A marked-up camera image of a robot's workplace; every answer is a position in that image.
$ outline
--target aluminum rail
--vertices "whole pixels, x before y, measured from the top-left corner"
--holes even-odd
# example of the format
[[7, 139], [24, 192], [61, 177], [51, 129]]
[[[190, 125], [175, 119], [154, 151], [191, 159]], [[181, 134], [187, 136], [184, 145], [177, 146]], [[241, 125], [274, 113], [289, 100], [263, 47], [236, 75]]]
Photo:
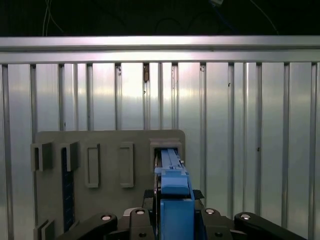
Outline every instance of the aluminum rail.
[[0, 37], [0, 52], [320, 49], [320, 36]]

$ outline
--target metal bolt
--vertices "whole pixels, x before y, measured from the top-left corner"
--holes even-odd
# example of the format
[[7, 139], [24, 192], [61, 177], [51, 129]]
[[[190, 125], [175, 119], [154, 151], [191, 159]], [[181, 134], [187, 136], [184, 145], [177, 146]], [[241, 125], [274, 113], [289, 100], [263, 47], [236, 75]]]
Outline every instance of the metal bolt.
[[205, 212], [207, 214], [214, 214], [215, 213], [215, 211], [213, 209], [207, 209], [207, 210], [205, 210]]
[[143, 211], [143, 210], [137, 210], [136, 211], [136, 214], [139, 214], [139, 215], [142, 215], [142, 214], [144, 214], [145, 213], [145, 211]]
[[110, 216], [102, 216], [101, 219], [102, 219], [103, 221], [108, 221], [108, 220], [111, 219], [111, 217], [110, 217]]
[[251, 217], [247, 214], [242, 214], [241, 218], [243, 218], [244, 220], [249, 220]]

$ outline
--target metal panel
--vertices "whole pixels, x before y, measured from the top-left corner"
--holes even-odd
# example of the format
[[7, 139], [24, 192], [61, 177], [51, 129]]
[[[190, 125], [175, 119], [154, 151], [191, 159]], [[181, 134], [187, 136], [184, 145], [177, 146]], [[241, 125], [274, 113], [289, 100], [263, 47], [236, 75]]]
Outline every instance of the metal panel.
[[173, 78], [172, 64], [170, 62], [162, 63], [161, 129], [173, 128], [172, 78]]
[[[193, 188], [208, 191], [208, 207], [228, 215], [255, 212], [303, 236], [309, 231], [309, 238], [314, 231], [319, 239], [319, 99], [314, 93], [310, 100], [311, 71], [319, 88], [319, 63], [311, 70], [311, 62], [320, 61], [318, 38], [0, 38], [6, 50], [0, 63], [11, 72], [9, 88], [3, 85], [0, 92], [0, 115], [8, 118], [0, 116], [0, 171], [12, 167], [14, 174], [15, 239], [32, 236], [32, 174], [26, 166], [32, 136], [77, 128], [182, 129]], [[149, 63], [147, 82], [143, 63]], [[4, 190], [11, 184], [6, 179], [9, 170], [0, 176]], [[7, 209], [0, 193], [0, 230], [9, 232], [10, 189]]]
[[4, 87], [3, 73], [0, 65], [0, 233], [3, 239], [8, 239], [7, 222], [7, 180], [6, 180], [6, 155], [5, 155], [5, 113], [4, 113]]
[[308, 237], [311, 63], [290, 64], [288, 229]]
[[115, 64], [95, 63], [93, 64], [92, 69], [92, 130], [115, 130]]
[[160, 63], [149, 64], [150, 82], [150, 129], [161, 129], [161, 70]]
[[229, 213], [228, 162], [228, 63], [206, 65], [207, 205]]
[[15, 239], [32, 239], [35, 226], [33, 176], [30, 159], [31, 91], [30, 66], [8, 66], [10, 140]]
[[63, 120], [64, 130], [78, 129], [78, 71], [75, 64], [64, 65], [63, 84]]
[[142, 63], [122, 63], [121, 129], [144, 129], [144, 80]]
[[234, 204], [233, 212], [244, 210], [244, 158], [245, 158], [245, 102], [244, 64], [234, 64]]
[[36, 65], [37, 130], [59, 130], [58, 65]]
[[244, 64], [244, 201], [243, 210], [256, 211], [258, 163], [258, 78], [254, 62]]
[[192, 179], [192, 187], [200, 189], [200, 63], [178, 64], [178, 128], [188, 139], [185, 146], [186, 167]]
[[79, 130], [88, 129], [87, 65], [77, 65], [77, 122]]
[[278, 225], [282, 212], [284, 86], [284, 64], [263, 63], [261, 216]]

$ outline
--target black cable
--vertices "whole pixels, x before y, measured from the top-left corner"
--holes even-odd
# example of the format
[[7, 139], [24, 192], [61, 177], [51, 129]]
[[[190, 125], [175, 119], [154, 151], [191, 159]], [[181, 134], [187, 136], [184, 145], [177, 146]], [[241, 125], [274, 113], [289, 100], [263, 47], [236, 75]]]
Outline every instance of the black cable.
[[96, 0], [91, 0], [91, 2], [96, 6], [97, 9], [99, 9], [99, 11], [101, 11], [104, 15], [106, 16], [111, 16], [114, 19], [118, 20], [122, 26], [124, 26], [124, 28], [126, 30], [128, 30], [127, 25], [125, 24], [125, 22], [121, 19], [121, 17], [113, 14], [112, 12], [108, 11], [105, 7], [103, 7], [100, 3], [98, 3]]

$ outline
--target gray bracket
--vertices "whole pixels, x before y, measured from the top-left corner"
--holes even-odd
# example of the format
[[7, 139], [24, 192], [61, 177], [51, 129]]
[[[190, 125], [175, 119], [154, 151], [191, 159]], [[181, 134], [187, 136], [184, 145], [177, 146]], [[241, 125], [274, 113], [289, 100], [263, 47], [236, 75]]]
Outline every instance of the gray bracket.
[[78, 143], [61, 143], [60, 150], [66, 149], [66, 170], [74, 171], [78, 167]]
[[46, 220], [33, 230], [34, 240], [54, 240], [55, 237], [55, 221]]
[[31, 144], [31, 169], [33, 172], [52, 169], [52, 144], [34, 143]]

